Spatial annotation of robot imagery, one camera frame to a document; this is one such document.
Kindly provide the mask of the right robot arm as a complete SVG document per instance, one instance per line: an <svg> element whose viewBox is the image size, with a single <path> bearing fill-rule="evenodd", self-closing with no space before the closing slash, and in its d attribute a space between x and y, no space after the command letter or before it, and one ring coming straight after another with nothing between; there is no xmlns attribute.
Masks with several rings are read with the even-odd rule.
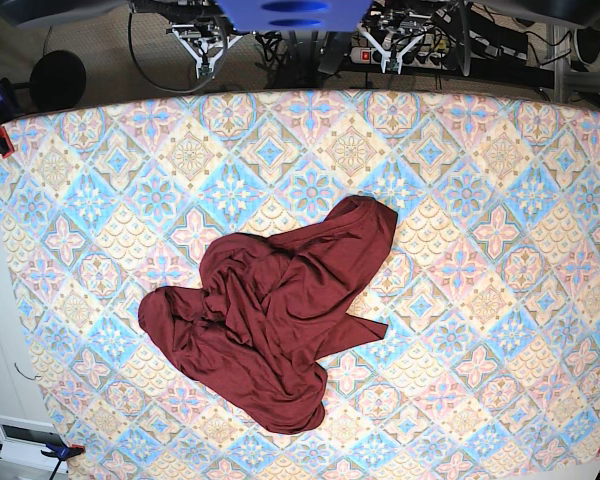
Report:
<svg viewBox="0 0 600 480"><path fill-rule="evenodd" d="M121 6L162 16L170 23L168 32L196 55L222 53L241 37L213 1L5 0L0 17L15 27L38 28L96 18Z"/></svg>

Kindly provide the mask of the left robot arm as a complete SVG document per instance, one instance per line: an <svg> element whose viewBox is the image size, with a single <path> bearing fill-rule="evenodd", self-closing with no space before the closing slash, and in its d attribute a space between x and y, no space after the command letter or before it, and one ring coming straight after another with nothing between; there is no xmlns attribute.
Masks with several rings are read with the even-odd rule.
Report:
<svg viewBox="0 0 600 480"><path fill-rule="evenodd" d="M358 24L358 32L380 51L396 53L411 41L421 44L439 32L453 44L489 56L504 48L524 53L527 34L507 29L483 11L532 24L544 23L570 30L600 31L600 1L375 1Z"/></svg>

